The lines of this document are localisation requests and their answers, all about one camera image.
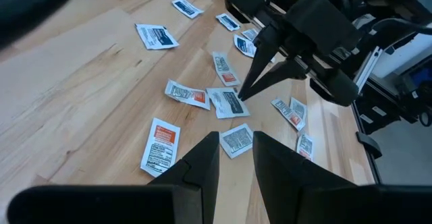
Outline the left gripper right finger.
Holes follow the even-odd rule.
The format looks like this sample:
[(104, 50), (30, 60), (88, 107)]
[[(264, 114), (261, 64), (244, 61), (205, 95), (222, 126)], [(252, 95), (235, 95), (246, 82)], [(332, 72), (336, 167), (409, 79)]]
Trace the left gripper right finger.
[(354, 187), (264, 132), (253, 134), (256, 178), (270, 223), (345, 223), (330, 191)]

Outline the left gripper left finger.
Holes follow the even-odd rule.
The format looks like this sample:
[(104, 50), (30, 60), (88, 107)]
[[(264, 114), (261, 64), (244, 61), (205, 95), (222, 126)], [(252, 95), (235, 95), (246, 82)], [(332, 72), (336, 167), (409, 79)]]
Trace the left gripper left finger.
[(153, 203), (155, 223), (212, 224), (219, 184), (219, 132), (208, 133), (149, 183), (165, 188)]

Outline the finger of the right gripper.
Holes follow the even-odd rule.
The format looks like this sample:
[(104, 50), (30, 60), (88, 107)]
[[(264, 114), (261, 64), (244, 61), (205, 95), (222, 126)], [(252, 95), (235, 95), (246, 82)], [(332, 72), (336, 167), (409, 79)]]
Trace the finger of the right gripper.
[(273, 35), (258, 35), (254, 40), (254, 44), (257, 47), (256, 53), (246, 79), (238, 93), (239, 96), (246, 96), (249, 92), (252, 92), (252, 85), (275, 56), (280, 46), (280, 40)]
[(307, 67), (300, 65), (294, 60), (279, 62), (259, 78), (257, 82), (242, 89), (242, 100), (247, 100), (266, 88), (286, 79), (305, 80), (306, 75)]

